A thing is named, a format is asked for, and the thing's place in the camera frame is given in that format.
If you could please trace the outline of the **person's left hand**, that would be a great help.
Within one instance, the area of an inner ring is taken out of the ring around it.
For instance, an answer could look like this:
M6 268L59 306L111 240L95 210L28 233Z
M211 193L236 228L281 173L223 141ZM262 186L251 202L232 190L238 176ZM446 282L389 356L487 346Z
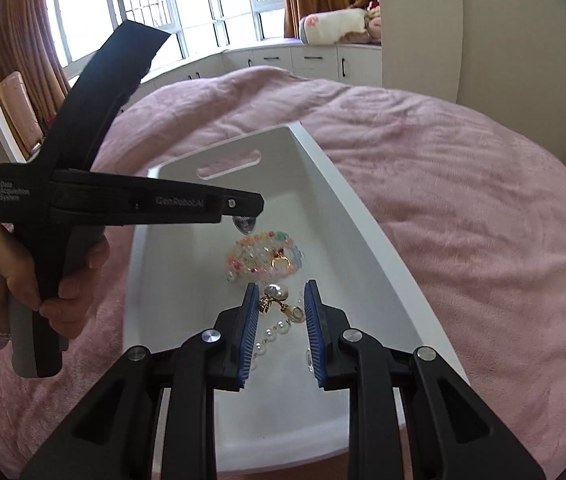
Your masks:
M31 255L0 225L0 330L8 330L8 300L17 299L39 311L60 336L77 338L85 328L94 301L100 270L110 253L101 237L85 256L85 264L65 276L50 299L40 297Z

